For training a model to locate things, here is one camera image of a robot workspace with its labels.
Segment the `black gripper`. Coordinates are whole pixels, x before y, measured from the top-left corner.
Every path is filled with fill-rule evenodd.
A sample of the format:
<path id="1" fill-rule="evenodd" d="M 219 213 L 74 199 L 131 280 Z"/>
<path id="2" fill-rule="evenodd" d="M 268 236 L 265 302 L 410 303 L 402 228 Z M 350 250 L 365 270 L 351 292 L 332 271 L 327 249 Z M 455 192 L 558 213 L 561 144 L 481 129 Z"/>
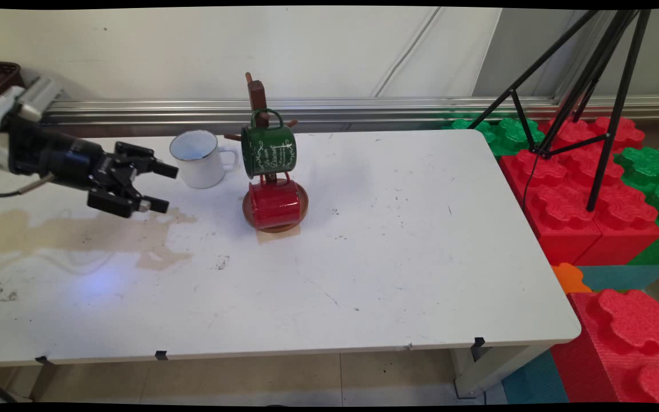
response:
<path id="1" fill-rule="evenodd" d="M 175 179 L 178 168 L 157 159 L 153 149 L 117 141 L 114 151 L 107 152 L 99 144 L 20 117 L 10 120 L 8 134 L 8 169 L 14 175 L 52 175 L 55 184 L 85 190 L 89 208 L 121 218 L 168 212 L 169 201 L 142 195 L 119 181 L 146 173 Z"/>

